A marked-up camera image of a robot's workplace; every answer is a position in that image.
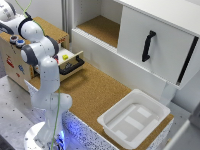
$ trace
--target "black handle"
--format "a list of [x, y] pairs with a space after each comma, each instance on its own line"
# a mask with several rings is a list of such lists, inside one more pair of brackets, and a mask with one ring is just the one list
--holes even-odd
[[150, 47], [150, 44], [151, 44], [151, 38], [154, 37], [154, 36], [156, 36], [156, 32], [150, 31], [149, 35], [147, 36], [147, 39], [145, 41], [144, 51], [143, 51], [143, 54], [142, 54], [142, 62], [145, 62], [150, 58], [150, 56], [148, 55], [148, 52], [149, 52], [149, 47]]
[[85, 63], [81, 58], [79, 58], [79, 56], [76, 56], [76, 60], [78, 61], [78, 63], [73, 65], [73, 66], [71, 66], [71, 67], [69, 67], [69, 68], [61, 69], [59, 67], [60, 74], [61, 75], [67, 75], [67, 74], [69, 74], [70, 72], [76, 70], [77, 68], [79, 68], [80, 66], [82, 66]]

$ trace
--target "white cabinet door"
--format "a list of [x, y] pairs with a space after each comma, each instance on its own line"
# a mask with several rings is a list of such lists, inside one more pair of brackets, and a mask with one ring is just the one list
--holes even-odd
[[[143, 62], [150, 31], [156, 35], [149, 41], [150, 58]], [[118, 53], [173, 84], [177, 84], [193, 41], [193, 35], [128, 7], [123, 8]]]

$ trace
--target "cork surface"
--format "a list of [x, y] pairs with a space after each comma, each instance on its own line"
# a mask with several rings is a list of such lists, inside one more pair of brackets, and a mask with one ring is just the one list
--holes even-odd
[[[57, 42], [60, 39], [66, 37], [66, 36], [69, 36], [66, 32], [60, 30], [59, 28], [55, 27], [54, 25], [50, 24], [49, 22], [43, 20], [40, 17], [36, 17], [36, 18], [34, 18], [34, 20], [43, 28], [45, 35], [50, 36]], [[7, 42], [10, 42], [10, 36], [11, 35], [4, 33], [4, 32], [0, 34], [0, 37], [3, 38]]]
[[117, 48], [120, 25], [98, 16], [78, 26], [81, 30]]
[[[35, 77], [30, 83], [39, 89], [39, 77]], [[85, 63], [82, 70], [61, 82], [60, 91], [72, 96], [73, 105], [70, 108], [72, 113], [120, 150], [123, 150], [121, 146], [105, 134], [102, 126], [97, 122], [97, 118], [130, 93], [131, 89], [92, 65]], [[172, 119], [173, 116], [169, 115], [137, 150], [145, 150]]]

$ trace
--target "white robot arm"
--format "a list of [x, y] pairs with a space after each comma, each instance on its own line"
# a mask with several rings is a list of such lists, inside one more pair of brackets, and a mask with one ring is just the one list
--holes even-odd
[[[35, 139], [39, 141], [39, 145], [42, 145], [43, 149], [49, 149], [48, 145], [52, 142], [58, 110], [58, 94], [54, 92], [60, 86], [59, 67], [57, 61], [52, 57], [58, 53], [59, 46], [54, 39], [44, 36], [41, 27], [28, 14], [27, 16], [26, 18], [16, 15], [12, 4], [0, 0], [0, 30], [10, 35], [20, 35], [29, 40], [31, 44], [25, 45], [21, 49], [22, 59], [29, 65], [39, 65], [40, 67], [41, 87], [31, 97], [31, 102], [33, 107], [46, 110], [46, 120]], [[63, 130], [62, 113], [71, 106], [71, 96], [60, 94], [56, 136]]]

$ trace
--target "cabinet handle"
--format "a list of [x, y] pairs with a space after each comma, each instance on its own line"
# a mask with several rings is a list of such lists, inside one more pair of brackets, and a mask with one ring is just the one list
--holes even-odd
[[61, 75], [67, 75], [69, 74], [70, 72], [76, 70], [77, 68], [81, 67], [85, 62], [79, 58], [79, 56], [76, 56], [76, 61], [78, 62], [77, 64], [73, 65], [72, 67], [69, 67], [67, 69], [61, 69], [59, 67], [59, 72]]
[[156, 32], [150, 31], [149, 35], [146, 38], [145, 45], [144, 45], [144, 51], [142, 54], [142, 62], [145, 62], [150, 58], [150, 56], [148, 55], [148, 52], [149, 52], [149, 47], [151, 44], [151, 38], [154, 36], [156, 36]]

